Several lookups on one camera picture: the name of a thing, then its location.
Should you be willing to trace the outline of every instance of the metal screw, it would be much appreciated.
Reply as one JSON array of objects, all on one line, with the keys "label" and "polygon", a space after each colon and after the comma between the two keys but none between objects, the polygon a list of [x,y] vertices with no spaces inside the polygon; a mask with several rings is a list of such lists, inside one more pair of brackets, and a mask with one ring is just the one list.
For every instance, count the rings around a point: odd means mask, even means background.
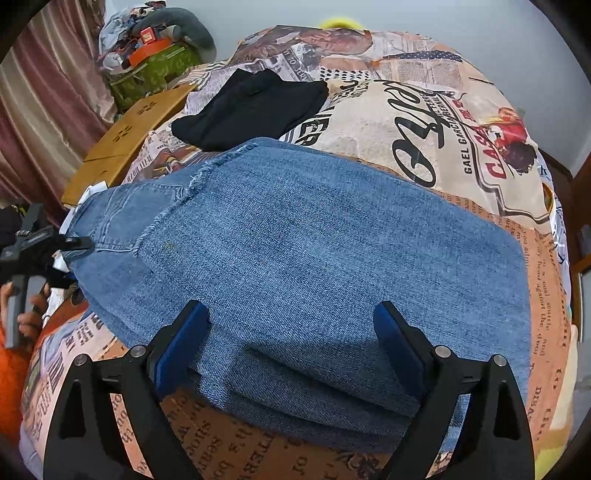
[{"label": "metal screw", "polygon": [[139,358],[146,353],[146,347],[143,345],[136,345],[131,349],[131,356],[134,358]]},{"label": "metal screw", "polygon": [[452,351],[444,345],[439,345],[435,347],[435,354],[441,358],[448,358]]},{"label": "metal screw", "polygon": [[86,355],[85,353],[81,353],[80,355],[78,355],[75,359],[74,359],[74,365],[79,367],[81,365],[84,365],[86,363],[86,359],[88,358],[88,355]]},{"label": "metal screw", "polygon": [[507,364],[507,359],[502,355],[495,355],[492,360],[496,363],[499,367],[504,367]]}]

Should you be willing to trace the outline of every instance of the frayed denim edge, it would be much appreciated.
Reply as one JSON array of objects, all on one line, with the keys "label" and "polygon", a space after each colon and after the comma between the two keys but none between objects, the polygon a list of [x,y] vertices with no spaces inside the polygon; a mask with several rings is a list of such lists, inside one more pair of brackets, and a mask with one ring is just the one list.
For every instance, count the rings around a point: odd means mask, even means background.
[{"label": "frayed denim edge", "polygon": [[139,249],[142,247],[144,241],[162,222],[162,220],[164,220],[174,209],[180,207],[183,203],[193,198],[195,194],[197,194],[205,188],[205,185],[207,185],[207,182],[209,181],[209,178],[216,167],[224,165],[224,163],[233,160],[234,158],[239,157],[245,152],[252,150],[256,147],[258,147],[258,144],[249,143],[248,145],[244,145],[243,147],[238,148],[238,150],[236,151],[229,152],[207,160],[199,169],[197,174],[193,177],[191,183],[189,183],[187,193],[182,198],[176,200],[170,207],[166,208],[166,210],[163,210],[161,213],[159,213],[154,218],[154,222],[150,226],[147,226],[143,233],[138,237],[133,248],[133,255],[135,257],[139,256]]}]

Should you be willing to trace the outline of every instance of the denim fabric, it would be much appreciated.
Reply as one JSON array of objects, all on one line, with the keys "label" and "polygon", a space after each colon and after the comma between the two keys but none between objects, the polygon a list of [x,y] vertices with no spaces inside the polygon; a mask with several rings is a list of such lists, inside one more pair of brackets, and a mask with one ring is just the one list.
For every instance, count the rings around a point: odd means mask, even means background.
[{"label": "denim fabric", "polygon": [[356,450],[397,445],[417,405],[373,331],[373,308],[387,299],[434,344],[505,355],[527,394],[519,243],[372,167],[256,139],[94,195],[69,234],[92,234],[95,250],[66,261],[126,344],[202,301],[213,327],[193,388],[263,428]]}]

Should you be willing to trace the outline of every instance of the blue gripper pad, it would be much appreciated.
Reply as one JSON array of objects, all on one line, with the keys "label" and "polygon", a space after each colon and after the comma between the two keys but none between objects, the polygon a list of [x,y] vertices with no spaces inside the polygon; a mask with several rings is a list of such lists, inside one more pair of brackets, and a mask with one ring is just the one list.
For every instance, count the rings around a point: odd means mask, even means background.
[{"label": "blue gripper pad", "polygon": [[374,309],[374,330],[404,391],[420,400],[427,391],[425,365],[384,303]]},{"label": "blue gripper pad", "polygon": [[197,300],[189,301],[174,323],[165,327],[176,333],[150,375],[160,400],[187,381],[189,363],[195,358],[209,327],[209,310]]}]

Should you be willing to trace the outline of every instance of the white wall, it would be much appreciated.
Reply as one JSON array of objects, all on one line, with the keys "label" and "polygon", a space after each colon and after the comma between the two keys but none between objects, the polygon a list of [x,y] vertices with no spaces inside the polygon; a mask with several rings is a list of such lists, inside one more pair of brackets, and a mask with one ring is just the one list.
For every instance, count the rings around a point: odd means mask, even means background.
[{"label": "white wall", "polygon": [[[125,0],[111,0],[116,5]],[[318,26],[351,17],[370,30],[429,35],[496,83],[540,147],[573,173],[591,149],[591,84],[560,34],[528,0],[168,0],[193,11],[219,59],[276,24]]]}]

